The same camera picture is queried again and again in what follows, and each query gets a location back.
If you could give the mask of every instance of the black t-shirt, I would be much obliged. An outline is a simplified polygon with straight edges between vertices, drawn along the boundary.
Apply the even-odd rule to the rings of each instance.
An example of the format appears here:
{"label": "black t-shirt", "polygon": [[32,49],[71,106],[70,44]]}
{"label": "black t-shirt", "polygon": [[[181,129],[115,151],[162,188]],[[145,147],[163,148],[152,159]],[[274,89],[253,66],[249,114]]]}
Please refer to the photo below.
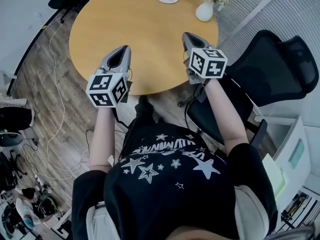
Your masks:
{"label": "black t-shirt", "polygon": [[164,240],[180,226],[239,239],[234,186],[248,186],[276,226],[277,207],[260,156],[249,144],[227,161],[211,153],[201,136],[160,123],[130,136],[126,153],[108,174],[89,171],[73,186],[73,239],[87,239],[86,214],[105,201],[122,240]]}

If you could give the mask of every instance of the floor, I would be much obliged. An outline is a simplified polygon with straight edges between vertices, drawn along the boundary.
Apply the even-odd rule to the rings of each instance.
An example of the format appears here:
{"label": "floor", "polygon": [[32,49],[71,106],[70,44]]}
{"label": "floor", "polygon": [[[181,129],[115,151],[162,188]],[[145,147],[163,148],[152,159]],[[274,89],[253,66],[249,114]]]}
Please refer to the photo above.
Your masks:
{"label": "floor", "polygon": [[[22,156],[18,163],[19,166],[28,173],[19,181],[19,187],[33,187],[35,172],[51,178],[63,179],[57,180],[43,175],[39,176],[52,187],[52,194],[57,199],[61,211],[67,211],[71,207],[73,181],[88,170],[86,159],[83,160],[79,170],[77,170],[77,165],[83,152],[88,149],[85,132],[88,129],[94,129],[97,115],[97,109],[91,105],[84,91],[87,81],[78,74],[69,57],[69,35],[76,16],[75,12],[71,12],[65,18],[64,24],[51,43],[51,48],[56,56],[56,81],[65,106],[65,114],[55,86],[55,60],[49,49],[50,38],[60,26],[59,21],[53,23],[40,35],[23,62],[11,90],[12,96],[27,98],[27,105],[36,112],[34,126],[23,131],[23,134],[25,138],[36,138],[38,150],[34,151],[24,145],[32,146],[33,143],[29,140],[25,140],[23,145],[15,148],[16,153],[20,153]],[[174,89],[151,95],[149,100],[154,106],[155,112],[166,122],[185,127],[184,108],[178,107],[177,102],[188,98],[190,92],[190,85],[185,83]],[[137,99],[138,97],[130,96],[126,104],[121,103],[117,107],[119,119],[127,125],[135,117],[134,106]],[[62,127],[55,136],[63,116]],[[192,130],[196,130],[192,123],[190,123],[190,127]],[[116,154],[119,154],[124,139],[122,132],[125,132],[126,129],[117,124],[116,130],[115,148]],[[47,143],[53,136],[55,137],[48,145],[47,154]],[[92,132],[89,131],[89,143],[91,137]],[[215,151],[219,146],[217,142],[205,134],[203,138],[212,151]],[[261,152],[264,154],[269,152],[273,155],[275,151],[267,136]]]}

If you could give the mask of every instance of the mesh chair back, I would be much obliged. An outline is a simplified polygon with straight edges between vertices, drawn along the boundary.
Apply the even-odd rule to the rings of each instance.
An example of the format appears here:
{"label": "mesh chair back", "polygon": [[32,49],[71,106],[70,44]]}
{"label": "mesh chair back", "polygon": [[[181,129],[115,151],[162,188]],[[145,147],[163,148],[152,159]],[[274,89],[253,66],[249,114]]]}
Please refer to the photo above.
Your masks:
{"label": "mesh chair back", "polygon": [[319,80],[316,63],[305,42],[299,36],[281,42],[269,30],[259,31],[225,72],[258,107],[303,99]]}

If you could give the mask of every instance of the table top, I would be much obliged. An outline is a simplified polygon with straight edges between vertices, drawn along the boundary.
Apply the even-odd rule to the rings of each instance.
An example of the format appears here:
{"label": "table top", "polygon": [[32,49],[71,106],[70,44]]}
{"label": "table top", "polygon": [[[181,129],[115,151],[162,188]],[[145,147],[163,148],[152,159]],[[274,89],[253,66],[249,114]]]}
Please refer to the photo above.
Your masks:
{"label": "table top", "polygon": [[218,24],[213,17],[199,21],[201,0],[91,0],[77,16],[70,34],[71,60],[86,80],[103,57],[129,45],[133,82],[130,95],[147,95],[174,88],[188,80],[182,35],[194,33],[217,45]]}

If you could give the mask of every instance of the flower vase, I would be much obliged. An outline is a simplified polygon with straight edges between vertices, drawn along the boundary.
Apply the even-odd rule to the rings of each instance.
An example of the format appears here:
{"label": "flower vase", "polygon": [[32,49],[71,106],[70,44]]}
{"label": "flower vase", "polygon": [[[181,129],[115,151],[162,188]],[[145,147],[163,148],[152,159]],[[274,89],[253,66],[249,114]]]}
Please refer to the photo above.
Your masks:
{"label": "flower vase", "polygon": [[199,21],[207,22],[214,15],[214,2],[205,0],[195,11],[195,16]]}

